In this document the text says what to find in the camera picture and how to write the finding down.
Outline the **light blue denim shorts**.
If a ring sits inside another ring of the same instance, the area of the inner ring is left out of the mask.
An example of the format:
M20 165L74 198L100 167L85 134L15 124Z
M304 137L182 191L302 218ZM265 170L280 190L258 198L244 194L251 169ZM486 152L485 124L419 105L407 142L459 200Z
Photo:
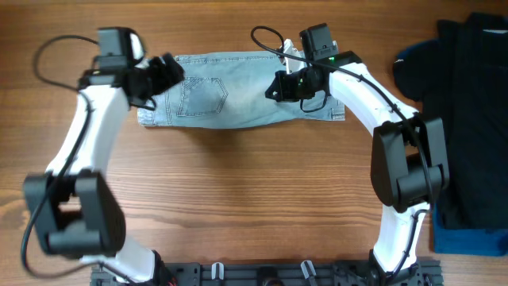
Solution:
M267 99L275 73L285 67L269 52L213 52L179 55L185 79L154 97L154 111L139 109L138 123L149 127L242 129L293 119L345 120L344 104L318 92L302 106Z

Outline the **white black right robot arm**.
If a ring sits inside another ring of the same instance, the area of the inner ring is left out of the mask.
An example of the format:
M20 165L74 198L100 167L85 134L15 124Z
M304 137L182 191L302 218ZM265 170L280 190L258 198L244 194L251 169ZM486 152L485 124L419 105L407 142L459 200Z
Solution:
M322 91L360 120L372 137L371 185L383 205L379 236L362 277L370 285L416 280L421 225L449 184L443 123L399 101L354 52L339 52L327 24L304 29L299 37L301 52L286 38L272 50L285 70L276 72L265 96L302 103Z

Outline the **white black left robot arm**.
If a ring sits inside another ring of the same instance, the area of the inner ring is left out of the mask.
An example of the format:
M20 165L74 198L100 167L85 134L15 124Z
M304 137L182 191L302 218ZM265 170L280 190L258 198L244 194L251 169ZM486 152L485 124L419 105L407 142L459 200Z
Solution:
M182 82L184 71L170 54L147 59L130 28L100 28L96 45L99 54L72 88L76 111L59 152L23 183L30 218L21 263L28 265L35 234L44 253L76 261L77 270L97 268L120 285L174 285L160 255L126 233L106 170L129 111L154 110L155 97Z

